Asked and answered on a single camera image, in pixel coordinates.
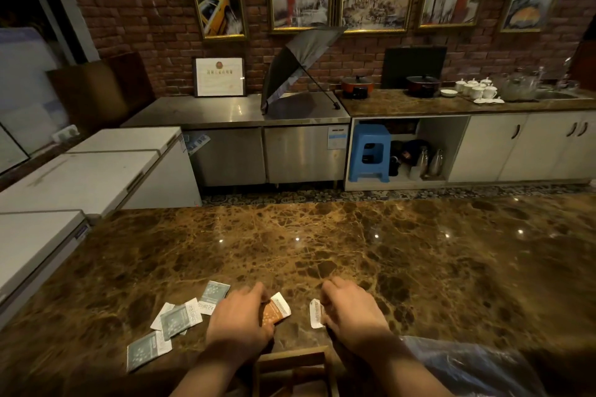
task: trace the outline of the open umbrella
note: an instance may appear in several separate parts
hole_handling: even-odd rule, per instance
[[[287,92],[290,85],[306,72],[315,84],[321,88],[307,69],[329,49],[347,27],[315,27],[304,30],[286,44],[281,52],[273,58],[269,70],[264,77],[261,93],[261,112],[267,113],[268,105],[278,100]],[[339,109],[337,102],[333,105]]]

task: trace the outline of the hand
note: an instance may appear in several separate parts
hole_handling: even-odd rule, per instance
[[[384,345],[394,345],[396,337],[373,296],[354,282],[339,277],[325,281],[321,303],[325,307],[323,324],[364,360],[369,361]]]
[[[259,326],[259,308],[269,300],[263,283],[233,290],[213,311],[206,348],[217,351],[236,368],[257,356],[273,338],[273,325]]]

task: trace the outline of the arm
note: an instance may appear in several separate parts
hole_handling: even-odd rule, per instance
[[[334,277],[321,289],[324,323],[354,354],[370,364],[390,397],[451,396],[451,393],[389,330],[372,295]]]
[[[257,356],[273,338],[273,326],[259,326],[259,306],[267,301],[263,283],[231,292],[215,307],[207,328],[206,347],[197,364],[170,397],[218,397],[236,370]]]

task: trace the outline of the forearm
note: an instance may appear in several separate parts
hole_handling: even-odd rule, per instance
[[[224,395],[237,365],[216,348],[207,348],[170,397],[220,397]]]
[[[451,396],[396,336],[365,358],[389,397]]]

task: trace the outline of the blue plastic stool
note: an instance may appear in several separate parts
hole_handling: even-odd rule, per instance
[[[363,174],[378,174],[381,182],[389,182],[391,134],[381,124],[358,124],[354,127],[352,157],[348,180],[357,182]],[[372,156],[372,163],[363,163],[363,156]]]

